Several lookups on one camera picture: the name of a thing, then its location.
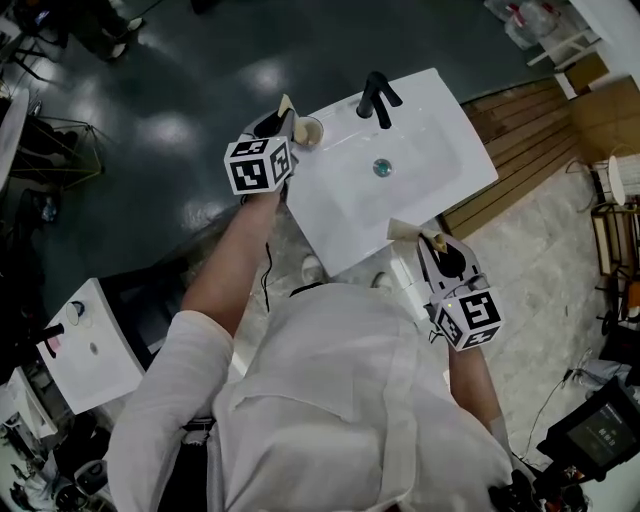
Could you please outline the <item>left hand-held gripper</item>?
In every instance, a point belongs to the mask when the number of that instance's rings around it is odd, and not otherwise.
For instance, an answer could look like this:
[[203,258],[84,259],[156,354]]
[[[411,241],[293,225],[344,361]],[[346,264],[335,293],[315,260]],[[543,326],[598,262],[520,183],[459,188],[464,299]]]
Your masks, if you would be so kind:
[[228,144],[224,166],[235,196],[274,192],[294,174],[294,133],[295,110],[287,108],[257,118]]

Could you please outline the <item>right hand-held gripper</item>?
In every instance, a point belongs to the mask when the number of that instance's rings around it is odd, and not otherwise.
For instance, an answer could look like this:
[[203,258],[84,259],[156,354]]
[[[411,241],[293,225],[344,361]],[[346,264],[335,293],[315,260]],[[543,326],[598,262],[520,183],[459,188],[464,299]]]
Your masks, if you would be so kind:
[[[424,306],[430,321],[455,351],[489,343],[503,326],[502,302],[495,287],[481,273],[474,252],[455,238],[444,239],[445,249],[418,237],[418,256],[432,295]],[[450,279],[464,283],[447,289]]]

